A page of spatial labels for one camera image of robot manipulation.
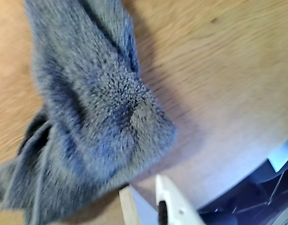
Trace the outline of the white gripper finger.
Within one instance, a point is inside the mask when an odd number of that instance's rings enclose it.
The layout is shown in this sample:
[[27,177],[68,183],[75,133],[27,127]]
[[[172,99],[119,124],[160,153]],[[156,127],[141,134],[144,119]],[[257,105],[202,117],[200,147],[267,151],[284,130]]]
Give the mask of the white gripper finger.
[[155,177],[155,200],[160,225],[204,225],[198,212],[167,176]]

